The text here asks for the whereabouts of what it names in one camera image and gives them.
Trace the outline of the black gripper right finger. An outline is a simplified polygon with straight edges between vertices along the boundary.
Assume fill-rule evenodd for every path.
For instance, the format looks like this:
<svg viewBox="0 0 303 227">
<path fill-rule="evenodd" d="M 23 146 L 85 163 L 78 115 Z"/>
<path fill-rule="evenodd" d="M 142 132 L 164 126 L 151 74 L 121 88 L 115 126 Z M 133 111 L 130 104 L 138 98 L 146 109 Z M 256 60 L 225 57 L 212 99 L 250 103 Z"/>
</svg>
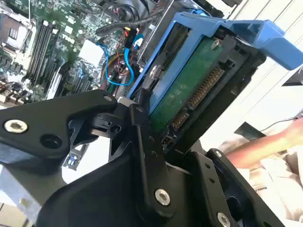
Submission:
<svg viewBox="0 0 303 227">
<path fill-rule="evenodd" d="M 283 226 L 222 152 L 190 152 L 188 168 L 204 227 Z"/>
</svg>

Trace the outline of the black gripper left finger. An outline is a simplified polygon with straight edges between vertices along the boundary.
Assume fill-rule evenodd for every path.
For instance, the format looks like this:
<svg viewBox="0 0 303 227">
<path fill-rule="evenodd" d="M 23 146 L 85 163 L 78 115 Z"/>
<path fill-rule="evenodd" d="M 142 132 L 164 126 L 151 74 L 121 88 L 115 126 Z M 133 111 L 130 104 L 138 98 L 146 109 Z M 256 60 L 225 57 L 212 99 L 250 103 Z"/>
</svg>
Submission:
<svg viewBox="0 0 303 227">
<path fill-rule="evenodd" d="M 113 141 L 112 161 L 130 156 L 139 215 L 172 218 L 173 189 L 145 110 L 138 104 L 118 103 L 104 90 L 1 110 L 0 162 L 46 178 L 59 171 L 73 147 L 99 136 Z"/>
</svg>

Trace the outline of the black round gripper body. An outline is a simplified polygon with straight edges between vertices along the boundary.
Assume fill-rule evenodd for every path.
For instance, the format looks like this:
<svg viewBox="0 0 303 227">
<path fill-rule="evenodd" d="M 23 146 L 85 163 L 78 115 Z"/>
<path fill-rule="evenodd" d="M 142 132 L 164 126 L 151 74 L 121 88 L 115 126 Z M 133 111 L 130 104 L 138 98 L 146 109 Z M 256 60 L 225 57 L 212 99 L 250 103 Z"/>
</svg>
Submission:
<svg viewBox="0 0 303 227">
<path fill-rule="evenodd" d="M 37 227 L 207 227 L 194 196 L 192 175 L 167 164 L 176 211 L 167 221 L 144 220 L 136 203 L 129 155 L 111 161 L 57 190 L 42 206 Z"/>
</svg>

